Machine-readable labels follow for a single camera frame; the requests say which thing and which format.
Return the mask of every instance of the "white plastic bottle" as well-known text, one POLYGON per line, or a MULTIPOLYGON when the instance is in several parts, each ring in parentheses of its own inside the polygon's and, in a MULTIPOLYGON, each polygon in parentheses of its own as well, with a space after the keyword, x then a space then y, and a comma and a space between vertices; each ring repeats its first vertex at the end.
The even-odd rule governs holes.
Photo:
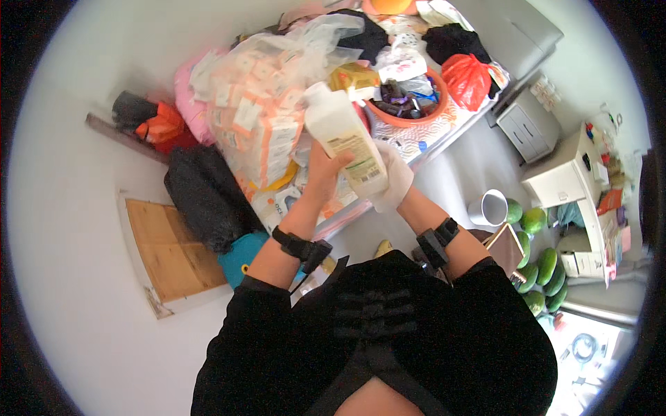
POLYGON ((372 142, 368 130, 356 114, 345 91, 331 91, 326 83, 308 88, 304 97, 305 127, 321 143, 330 158, 349 149, 355 159, 342 174, 361 199, 388 188, 384 161, 372 142))

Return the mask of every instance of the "wristwatch device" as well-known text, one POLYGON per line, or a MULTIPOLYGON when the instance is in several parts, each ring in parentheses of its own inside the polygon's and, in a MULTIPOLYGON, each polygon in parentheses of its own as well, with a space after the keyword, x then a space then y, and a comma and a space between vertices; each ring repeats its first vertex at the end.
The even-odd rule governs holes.
POLYGON ((449 262, 444 248, 458 235, 458 231, 458 223, 449 217, 437 227, 437 230, 428 228, 416 237, 416 241, 433 268, 441 268, 449 262))
POLYGON ((312 273, 333 250, 333 246, 325 240, 316 242, 303 240, 295 234, 285 234, 279 227, 273 229, 272 237, 280 243, 283 252, 298 258, 303 263, 305 274, 312 273))

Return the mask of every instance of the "wire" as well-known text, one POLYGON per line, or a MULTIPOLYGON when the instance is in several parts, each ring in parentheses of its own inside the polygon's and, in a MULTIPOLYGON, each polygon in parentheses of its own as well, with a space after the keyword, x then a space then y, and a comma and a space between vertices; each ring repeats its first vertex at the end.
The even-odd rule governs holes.
POLYGON ((298 290, 298 288, 300 288, 300 286, 301 286, 301 285, 302 285, 302 284, 303 284, 303 283, 304 283, 309 277, 310 277, 310 273, 306 274, 305 277, 302 278, 301 281, 296 285, 296 287, 294 288, 294 290, 291 291, 291 293, 289 294, 289 296, 295 294, 295 293, 296 293, 296 290, 298 290))

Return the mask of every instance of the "gray cabinet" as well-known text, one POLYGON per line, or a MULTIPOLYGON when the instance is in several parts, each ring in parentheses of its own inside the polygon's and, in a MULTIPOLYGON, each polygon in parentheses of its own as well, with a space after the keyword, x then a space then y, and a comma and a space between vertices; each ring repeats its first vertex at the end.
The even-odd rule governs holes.
POLYGON ((497 123, 527 163, 552 152, 559 136, 555 116, 544 109, 529 89, 518 95, 497 123))

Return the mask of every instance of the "white glove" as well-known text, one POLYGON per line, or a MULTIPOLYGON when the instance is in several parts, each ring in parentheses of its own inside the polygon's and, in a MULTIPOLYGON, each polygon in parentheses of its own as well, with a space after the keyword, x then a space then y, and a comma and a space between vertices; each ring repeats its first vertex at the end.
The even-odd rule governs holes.
POLYGON ((412 169, 402 160, 398 149, 381 140, 373 140, 382 155, 388 174, 388 189, 371 195, 369 200, 377 212, 395 210, 405 198, 414 181, 412 169))

